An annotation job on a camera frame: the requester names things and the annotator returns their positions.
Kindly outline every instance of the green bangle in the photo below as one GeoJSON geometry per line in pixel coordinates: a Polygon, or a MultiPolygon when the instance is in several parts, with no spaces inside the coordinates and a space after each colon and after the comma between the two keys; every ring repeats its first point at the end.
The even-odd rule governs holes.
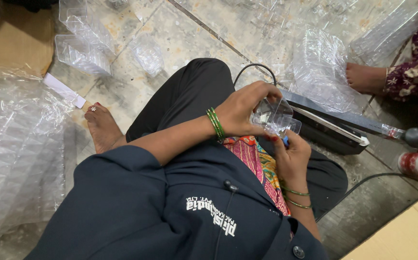
{"type": "Polygon", "coordinates": [[[212,109],[212,113],[213,113],[213,117],[215,117],[215,121],[217,122],[217,124],[219,125],[219,130],[220,130],[220,132],[222,133],[222,136],[223,136],[223,139],[225,139],[225,132],[223,131],[223,127],[222,127],[222,125],[220,124],[220,120],[219,120],[219,118],[217,117],[217,114],[215,113],[215,109],[213,108],[213,107],[211,107],[211,109],[212,109]]]}
{"type": "Polygon", "coordinates": [[[280,185],[280,187],[281,187],[281,189],[283,189],[283,190],[285,190],[287,192],[291,192],[291,193],[294,193],[294,194],[297,194],[297,195],[300,195],[300,196],[310,196],[310,193],[296,192],[296,191],[290,190],[290,189],[288,189],[288,188],[286,188],[285,186],[282,186],[282,185],[280,185]]]}
{"type": "Polygon", "coordinates": [[[215,124],[214,120],[212,119],[212,116],[210,114],[210,110],[209,109],[206,111],[206,114],[209,117],[210,121],[212,122],[212,126],[214,127],[215,133],[217,134],[217,138],[220,139],[221,138],[221,133],[219,132],[219,130],[217,128],[217,125],[215,124]]]}
{"type": "Polygon", "coordinates": [[[301,204],[298,204],[298,203],[293,202],[292,200],[290,200],[290,199],[289,199],[288,197],[286,197],[286,196],[283,196],[283,198],[284,198],[285,200],[289,201],[290,203],[292,203],[293,205],[296,205],[296,206],[298,206],[298,207],[301,207],[302,209],[311,209],[311,204],[310,204],[310,206],[303,206],[303,205],[301,205],[301,204]]]}

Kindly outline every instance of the cardboard sheet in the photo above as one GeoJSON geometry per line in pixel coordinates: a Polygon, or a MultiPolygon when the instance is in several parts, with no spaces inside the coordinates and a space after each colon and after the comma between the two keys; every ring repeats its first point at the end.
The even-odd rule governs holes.
{"type": "Polygon", "coordinates": [[[418,259],[418,202],[390,221],[343,260],[418,259]]]}
{"type": "Polygon", "coordinates": [[[54,26],[50,10],[31,13],[6,4],[0,12],[0,67],[43,78],[53,58],[54,26]]]}

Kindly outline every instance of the black power cable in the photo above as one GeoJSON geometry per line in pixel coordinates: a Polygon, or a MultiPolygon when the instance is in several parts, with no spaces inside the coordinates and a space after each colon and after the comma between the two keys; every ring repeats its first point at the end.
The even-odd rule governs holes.
{"type": "Polygon", "coordinates": [[[260,64],[260,63],[251,63],[251,64],[248,64],[243,69],[241,69],[241,71],[239,72],[238,76],[235,79],[235,82],[233,83],[233,86],[236,86],[236,81],[238,80],[239,76],[241,76],[241,73],[250,66],[260,66],[260,67],[266,68],[269,71],[269,73],[271,74],[271,76],[273,77],[273,85],[276,86],[276,78],[275,78],[275,74],[273,73],[273,71],[271,71],[271,69],[269,67],[267,67],[263,64],[260,64]]]}
{"type": "MultiPolygon", "coordinates": [[[[247,65],[246,67],[244,67],[243,69],[241,69],[241,71],[239,72],[239,74],[238,74],[238,76],[236,77],[236,79],[235,79],[235,82],[233,83],[233,86],[235,86],[236,85],[236,81],[238,80],[238,78],[239,78],[239,76],[241,75],[241,73],[246,69],[246,68],[248,68],[248,67],[250,67],[250,66],[260,66],[260,67],[263,67],[263,68],[266,68],[270,73],[271,73],[271,75],[272,75],[272,77],[273,77],[273,85],[275,85],[276,86],[276,78],[275,78],[275,74],[273,73],[273,71],[271,71],[271,69],[270,68],[268,68],[267,66],[265,66],[265,65],[263,65],[263,64],[260,64],[260,63],[251,63],[251,64],[249,64],[249,65],[247,65]]],[[[362,185],[364,182],[366,182],[367,180],[370,180],[370,179],[372,179],[372,178],[375,178],[375,177],[380,177],[380,176],[400,176],[400,177],[405,177],[405,178],[410,178],[410,179],[412,179],[412,180],[415,180],[415,181],[417,181],[418,182],[418,179],[416,179],[415,177],[411,177],[411,176],[408,176],[408,175],[404,175],[404,174],[398,174],[398,173],[384,173],[384,174],[374,174],[374,175],[371,175],[371,176],[369,176],[369,177],[366,177],[366,178],[364,178],[364,179],[362,179],[359,183],[357,183],[355,186],[353,186],[348,192],[346,192],[345,193],[345,195],[334,205],[334,207],[332,207],[330,210],[328,210],[327,212],[325,212],[324,214],[322,214],[320,217],[318,217],[317,219],[315,219],[315,221],[316,222],[318,222],[318,221],[320,221],[320,219],[322,219],[328,212],[330,212],[333,208],[335,208],[341,201],[343,201],[351,192],[353,192],[356,188],[358,188],[360,185],[362,185]]]]}
{"type": "MultiPolygon", "coordinates": [[[[410,178],[412,180],[418,181],[418,179],[416,179],[415,177],[411,177],[405,174],[397,174],[397,173],[385,173],[385,174],[374,174],[371,176],[368,176],[364,179],[362,179],[359,183],[357,183],[355,186],[353,186],[348,192],[345,193],[344,197],[342,197],[341,199],[339,199],[339,201],[334,205],[334,207],[336,207],[341,201],[343,201],[350,193],[352,193],[352,191],[354,191],[356,188],[358,188],[360,185],[362,185],[364,182],[366,182],[367,180],[370,180],[372,178],[375,177],[380,177],[380,176],[400,176],[400,177],[405,177],[405,178],[410,178]]],[[[318,217],[317,219],[315,219],[316,222],[320,221],[320,219],[322,219],[328,212],[330,212],[334,207],[332,207],[330,210],[328,210],[327,212],[325,212],[324,214],[322,214],[320,217],[318,217]]]]}

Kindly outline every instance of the bangle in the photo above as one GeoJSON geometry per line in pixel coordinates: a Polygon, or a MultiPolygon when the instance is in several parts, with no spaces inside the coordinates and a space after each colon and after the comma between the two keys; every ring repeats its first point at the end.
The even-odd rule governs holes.
{"type": "Polygon", "coordinates": [[[223,131],[222,125],[220,124],[219,118],[217,114],[215,114],[215,110],[213,108],[207,109],[206,114],[209,117],[210,121],[212,122],[212,126],[215,129],[215,133],[217,134],[217,139],[219,143],[223,143],[225,140],[225,132],[223,131]]]}
{"type": "Polygon", "coordinates": [[[291,193],[294,193],[294,194],[297,194],[297,195],[300,195],[300,196],[310,196],[310,193],[300,193],[300,192],[296,192],[296,191],[293,191],[291,189],[286,188],[286,186],[283,185],[284,180],[278,180],[278,182],[280,183],[280,188],[287,191],[287,192],[291,192],[291,193]]]}
{"type": "Polygon", "coordinates": [[[220,132],[219,132],[219,130],[218,130],[218,128],[217,128],[217,125],[215,124],[215,122],[214,122],[214,120],[213,120],[213,118],[212,118],[211,114],[209,113],[209,110],[207,110],[207,111],[206,111],[206,114],[207,114],[207,116],[209,117],[210,121],[212,122],[212,126],[214,127],[214,129],[215,129],[215,133],[217,134],[217,138],[218,138],[218,139],[220,139],[221,134],[220,134],[220,132]]]}
{"type": "Polygon", "coordinates": [[[293,202],[292,200],[290,200],[290,199],[289,199],[288,197],[286,197],[286,196],[283,196],[283,198],[284,198],[285,200],[289,201],[290,203],[292,203],[293,205],[296,205],[296,206],[298,206],[298,207],[301,207],[302,209],[311,209],[311,204],[310,204],[310,206],[303,206],[303,205],[301,205],[301,204],[298,204],[298,203],[293,202]]]}
{"type": "Polygon", "coordinates": [[[212,109],[212,116],[215,118],[215,121],[217,122],[219,126],[219,130],[222,133],[223,139],[225,139],[225,132],[223,132],[222,125],[220,124],[219,118],[217,117],[217,114],[215,113],[215,109],[213,107],[211,107],[211,109],[212,109]]]}

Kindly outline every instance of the clear plastic tray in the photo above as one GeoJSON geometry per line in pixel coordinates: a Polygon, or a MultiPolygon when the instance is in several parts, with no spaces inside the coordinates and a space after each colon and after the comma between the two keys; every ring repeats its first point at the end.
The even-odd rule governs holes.
{"type": "Polygon", "coordinates": [[[115,56],[112,36],[86,0],[60,0],[59,19],[107,56],[115,56]]]}
{"type": "Polygon", "coordinates": [[[130,42],[129,48],[141,67],[152,77],[155,77],[164,69],[161,48],[148,33],[140,33],[130,42]]]}
{"type": "Polygon", "coordinates": [[[55,36],[58,60],[88,74],[111,76],[108,58],[84,38],[77,35],[55,36]]]}
{"type": "Polygon", "coordinates": [[[278,101],[262,99],[256,112],[251,115],[251,123],[259,125],[265,131],[277,134],[281,138],[284,138],[287,129],[298,134],[302,125],[300,121],[293,119],[293,110],[285,98],[278,101]]]}

